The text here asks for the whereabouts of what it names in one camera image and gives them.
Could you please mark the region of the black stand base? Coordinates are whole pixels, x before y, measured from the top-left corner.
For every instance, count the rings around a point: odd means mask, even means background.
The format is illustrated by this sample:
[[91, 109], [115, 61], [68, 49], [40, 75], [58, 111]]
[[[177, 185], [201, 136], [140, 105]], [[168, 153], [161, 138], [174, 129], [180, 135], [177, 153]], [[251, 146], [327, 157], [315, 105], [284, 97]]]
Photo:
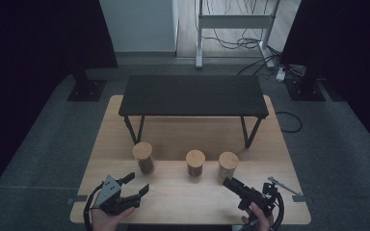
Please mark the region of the black stand base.
[[71, 73], [75, 85], [68, 96], [68, 101], [73, 102], [97, 102], [106, 86], [105, 80], [92, 80], [86, 71], [76, 70]]
[[300, 78], [286, 78], [290, 98], [294, 101], [324, 101], [325, 97], [317, 85], [318, 73], [313, 67], [307, 66]]

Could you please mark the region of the white metal stand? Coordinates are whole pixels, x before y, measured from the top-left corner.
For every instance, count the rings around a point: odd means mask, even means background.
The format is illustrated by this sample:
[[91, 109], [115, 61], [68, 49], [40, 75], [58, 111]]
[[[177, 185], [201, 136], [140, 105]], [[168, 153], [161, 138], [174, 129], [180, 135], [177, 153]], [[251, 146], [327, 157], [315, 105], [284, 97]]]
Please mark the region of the white metal stand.
[[255, 29], [262, 30], [263, 36], [258, 42], [262, 58], [269, 69], [276, 66], [272, 61], [273, 55], [268, 47], [268, 41], [276, 21], [280, 0], [276, 0], [269, 14], [204, 14], [204, 0], [198, 0], [196, 68], [203, 67], [202, 31], [204, 29]]

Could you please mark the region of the black shelf riser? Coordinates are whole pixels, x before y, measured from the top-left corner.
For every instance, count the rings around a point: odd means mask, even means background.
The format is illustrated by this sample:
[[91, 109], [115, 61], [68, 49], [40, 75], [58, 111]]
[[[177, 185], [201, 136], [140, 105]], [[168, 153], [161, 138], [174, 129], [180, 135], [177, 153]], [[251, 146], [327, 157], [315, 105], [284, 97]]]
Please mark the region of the black shelf riser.
[[119, 115], [134, 143], [130, 118], [138, 116], [247, 116], [256, 118], [250, 131], [242, 127], [245, 147], [250, 147], [268, 109], [258, 79], [241, 75], [132, 75], [122, 98]]

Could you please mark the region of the tall glass jar wooden lid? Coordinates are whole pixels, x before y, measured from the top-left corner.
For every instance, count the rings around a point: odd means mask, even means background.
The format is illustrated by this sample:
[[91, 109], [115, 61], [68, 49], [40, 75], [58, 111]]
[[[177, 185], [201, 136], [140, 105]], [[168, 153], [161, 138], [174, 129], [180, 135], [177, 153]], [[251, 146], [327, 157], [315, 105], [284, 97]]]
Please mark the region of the tall glass jar wooden lid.
[[155, 170], [152, 151], [152, 145], [148, 142], [139, 142], [132, 148], [133, 157], [142, 174], [150, 174]]

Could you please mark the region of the glass jar pale contents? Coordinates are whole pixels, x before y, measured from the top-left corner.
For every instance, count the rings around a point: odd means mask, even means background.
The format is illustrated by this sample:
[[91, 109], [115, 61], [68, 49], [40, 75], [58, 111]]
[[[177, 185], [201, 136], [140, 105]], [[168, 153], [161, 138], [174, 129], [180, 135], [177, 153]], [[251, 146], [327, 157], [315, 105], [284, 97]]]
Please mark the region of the glass jar pale contents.
[[219, 157], [219, 170], [218, 174], [221, 180], [226, 178], [231, 179], [238, 167], [239, 159], [236, 154], [232, 152], [224, 152]]

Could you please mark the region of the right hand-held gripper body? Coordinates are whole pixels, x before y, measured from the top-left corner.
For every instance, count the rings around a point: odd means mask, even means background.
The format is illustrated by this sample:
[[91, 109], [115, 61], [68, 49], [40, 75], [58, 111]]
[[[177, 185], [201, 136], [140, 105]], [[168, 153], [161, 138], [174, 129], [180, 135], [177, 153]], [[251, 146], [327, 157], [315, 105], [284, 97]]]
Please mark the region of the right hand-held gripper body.
[[268, 178], [269, 183], [264, 184], [263, 192], [258, 192], [257, 190], [249, 189], [247, 192], [242, 192], [239, 196], [241, 202], [238, 208], [241, 210], [246, 210], [248, 206], [254, 202], [263, 212], [270, 213], [273, 209], [278, 206], [281, 207], [282, 196], [278, 192], [278, 187], [281, 187], [293, 195], [300, 195], [298, 192], [288, 188], [284, 184], [280, 183], [273, 176]]

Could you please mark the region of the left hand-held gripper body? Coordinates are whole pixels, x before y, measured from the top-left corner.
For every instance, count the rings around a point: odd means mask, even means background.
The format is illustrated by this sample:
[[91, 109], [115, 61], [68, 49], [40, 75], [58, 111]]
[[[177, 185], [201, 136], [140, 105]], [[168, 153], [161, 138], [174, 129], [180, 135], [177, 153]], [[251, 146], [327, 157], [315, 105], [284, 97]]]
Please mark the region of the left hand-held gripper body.
[[121, 195], [123, 185], [119, 184], [119, 179], [107, 175], [94, 206], [108, 216], [117, 216], [129, 208], [139, 208], [141, 199], [134, 200], [133, 195], [128, 197]]

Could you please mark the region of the person's right hand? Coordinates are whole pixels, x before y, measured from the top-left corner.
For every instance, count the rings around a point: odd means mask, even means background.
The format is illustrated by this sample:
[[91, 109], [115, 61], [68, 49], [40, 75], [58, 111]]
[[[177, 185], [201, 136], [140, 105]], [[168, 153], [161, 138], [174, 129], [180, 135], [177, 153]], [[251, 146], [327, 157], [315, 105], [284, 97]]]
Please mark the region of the person's right hand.
[[274, 224], [274, 216], [266, 216], [254, 202], [250, 205], [250, 211], [257, 216], [257, 223], [253, 231], [271, 231]]

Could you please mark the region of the person's left hand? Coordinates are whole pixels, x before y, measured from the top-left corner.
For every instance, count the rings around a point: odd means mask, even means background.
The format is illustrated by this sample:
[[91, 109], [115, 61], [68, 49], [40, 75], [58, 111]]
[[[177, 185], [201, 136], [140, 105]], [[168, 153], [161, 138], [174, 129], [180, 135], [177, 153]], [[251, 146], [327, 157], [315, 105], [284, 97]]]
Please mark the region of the person's left hand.
[[134, 211], [134, 208], [129, 208], [117, 216], [108, 216], [100, 209], [91, 209], [92, 231], [116, 231], [119, 223]]

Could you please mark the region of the wooden cylinder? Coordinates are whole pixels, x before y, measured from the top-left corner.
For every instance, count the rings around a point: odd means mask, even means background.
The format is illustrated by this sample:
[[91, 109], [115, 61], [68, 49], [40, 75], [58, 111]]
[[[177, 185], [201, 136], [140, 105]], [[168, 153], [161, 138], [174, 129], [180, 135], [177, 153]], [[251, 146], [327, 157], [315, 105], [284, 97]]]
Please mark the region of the wooden cylinder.
[[186, 164], [188, 174], [193, 177], [202, 175], [203, 165], [205, 163], [205, 155], [200, 150], [191, 150], [186, 155]]

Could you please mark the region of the white partition panel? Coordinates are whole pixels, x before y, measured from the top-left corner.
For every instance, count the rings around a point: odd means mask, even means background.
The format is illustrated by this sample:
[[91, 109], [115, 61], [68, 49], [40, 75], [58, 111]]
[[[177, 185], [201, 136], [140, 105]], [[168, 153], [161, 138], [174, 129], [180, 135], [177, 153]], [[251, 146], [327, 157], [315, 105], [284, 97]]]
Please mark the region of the white partition panel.
[[178, 32], [177, 0], [99, 0], [119, 53], [174, 53]]

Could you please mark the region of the dark curtain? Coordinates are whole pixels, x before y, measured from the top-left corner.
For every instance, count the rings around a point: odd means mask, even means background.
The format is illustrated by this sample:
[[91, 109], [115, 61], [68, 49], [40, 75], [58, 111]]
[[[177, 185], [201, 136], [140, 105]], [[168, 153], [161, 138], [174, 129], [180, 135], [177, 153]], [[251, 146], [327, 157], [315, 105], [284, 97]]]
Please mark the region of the dark curtain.
[[117, 64], [100, 0], [0, 0], [0, 177], [67, 75]]
[[280, 58], [342, 96], [370, 133], [370, 0], [301, 0]]

